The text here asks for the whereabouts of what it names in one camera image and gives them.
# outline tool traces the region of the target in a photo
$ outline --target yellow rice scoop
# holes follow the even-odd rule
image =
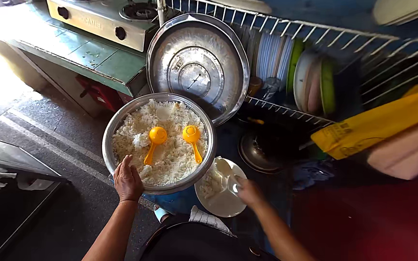
[[[202,162],[202,157],[199,154],[198,148],[196,147],[196,142],[199,140],[201,133],[196,126],[188,125],[183,129],[183,139],[193,146],[194,159],[196,163]]]
[[[149,148],[148,155],[144,158],[145,165],[152,164],[152,154],[156,145],[162,144],[167,139],[167,132],[163,127],[154,127],[149,131],[149,140],[151,140],[151,147]]]

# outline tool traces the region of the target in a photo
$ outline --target green plate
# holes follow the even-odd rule
[[[333,65],[328,59],[322,60],[321,76],[322,108],[325,116],[335,111],[335,87],[333,85]]]
[[[291,51],[291,58],[288,64],[288,75],[287,75],[287,93],[293,92],[294,86],[294,71],[296,70],[296,64],[298,63],[299,56],[301,56],[304,50],[304,43],[300,39],[294,39],[293,50]]]

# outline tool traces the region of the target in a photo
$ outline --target stove knob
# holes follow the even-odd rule
[[[65,7],[58,7],[58,14],[64,19],[69,19],[69,11]]]
[[[123,27],[116,27],[116,36],[119,40],[123,40],[127,36],[127,33]]]

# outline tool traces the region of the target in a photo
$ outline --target hand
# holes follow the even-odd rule
[[[241,187],[239,188],[238,197],[250,208],[255,209],[258,206],[267,204],[264,195],[257,184],[245,178],[237,178]]]
[[[138,203],[144,187],[135,166],[131,165],[129,167],[131,157],[131,155],[125,156],[122,163],[114,171],[114,187],[119,194],[120,202],[131,200]]]

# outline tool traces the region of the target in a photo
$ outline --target gas stove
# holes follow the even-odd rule
[[[157,6],[132,0],[47,0],[51,17],[138,51],[159,28]]]

